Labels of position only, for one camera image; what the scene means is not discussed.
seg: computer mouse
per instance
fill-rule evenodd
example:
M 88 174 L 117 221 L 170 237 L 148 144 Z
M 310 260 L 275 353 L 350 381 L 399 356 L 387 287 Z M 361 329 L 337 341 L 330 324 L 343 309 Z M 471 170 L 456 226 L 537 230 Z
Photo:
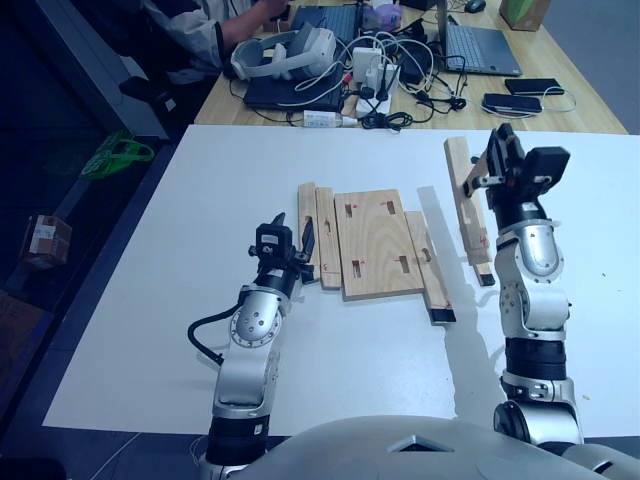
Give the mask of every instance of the computer mouse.
M 469 0 L 464 6 L 464 11 L 468 13 L 478 13 L 484 10 L 486 6 L 487 2 L 485 0 Z

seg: laptop screen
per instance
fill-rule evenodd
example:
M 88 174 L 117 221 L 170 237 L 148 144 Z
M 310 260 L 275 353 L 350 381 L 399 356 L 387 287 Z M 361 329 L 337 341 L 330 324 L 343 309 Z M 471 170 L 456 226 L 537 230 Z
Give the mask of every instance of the laptop screen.
M 447 0 L 438 0 L 438 37 L 442 55 L 447 55 Z

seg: laptop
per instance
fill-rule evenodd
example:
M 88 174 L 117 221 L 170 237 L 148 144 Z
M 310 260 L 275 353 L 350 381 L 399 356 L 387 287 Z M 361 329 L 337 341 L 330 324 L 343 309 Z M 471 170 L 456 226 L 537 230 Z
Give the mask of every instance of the laptop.
M 304 22 L 331 30 L 336 38 L 347 44 L 358 37 L 362 23 L 362 3 L 330 7 L 300 6 L 293 17 L 291 30 L 300 30 Z
M 316 83 L 313 87 L 296 92 L 295 86 L 300 80 L 274 80 L 271 77 L 255 77 L 249 82 L 244 103 L 252 108 L 266 108 L 269 110 L 303 111 L 320 110 L 324 112 L 339 112 L 342 109 L 342 90 L 336 88 L 308 105 L 285 107 L 282 103 L 301 103 L 312 100 L 322 92 L 326 92 L 340 81 L 343 75 L 341 65 L 336 65 L 334 71 Z
M 447 0 L 438 0 L 438 33 L 444 55 L 464 57 L 464 71 L 519 76 L 522 70 L 500 30 L 449 24 Z M 462 71 L 462 58 L 447 58 L 447 70 Z

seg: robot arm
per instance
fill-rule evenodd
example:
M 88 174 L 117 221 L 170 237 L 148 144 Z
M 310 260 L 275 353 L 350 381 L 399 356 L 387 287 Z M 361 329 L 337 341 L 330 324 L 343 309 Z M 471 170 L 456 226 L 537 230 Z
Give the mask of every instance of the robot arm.
M 507 358 L 500 380 L 509 400 L 496 408 L 494 428 L 542 448 L 583 443 L 565 367 L 570 305 L 556 282 L 564 258 L 538 201 L 560 181 L 568 160 L 559 147 L 535 148 L 525 156 L 511 126 L 503 124 L 464 186 L 467 196 L 487 188 L 499 229 L 495 268 Z
M 226 359 L 208 351 L 208 356 L 220 358 L 221 368 L 209 443 L 200 460 L 201 480 L 227 478 L 265 453 L 278 376 L 278 334 L 291 309 L 295 287 L 300 281 L 313 280 L 313 266 L 307 265 L 315 244 L 311 221 L 305 227 L 302 251 L 293 246 L 291 230 L 283 221 L 281 213 L 256 230 L 256 245 L 249 255 L 259 259 L 258 276 L 240 290 Z M 199 342 L 193 343 L 206 353 Z

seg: gray jacket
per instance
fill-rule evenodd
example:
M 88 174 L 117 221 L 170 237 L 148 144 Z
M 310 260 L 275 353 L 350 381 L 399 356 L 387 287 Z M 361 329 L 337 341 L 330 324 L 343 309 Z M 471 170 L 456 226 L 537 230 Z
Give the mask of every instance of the gray jacket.
M 191 68 L 168 72 L 173 83 L 186 84 L 222 71 L 220 24 L 249 10 L 252 0 L 143 0 L 142 4 L 153 21 L 193 55 Z

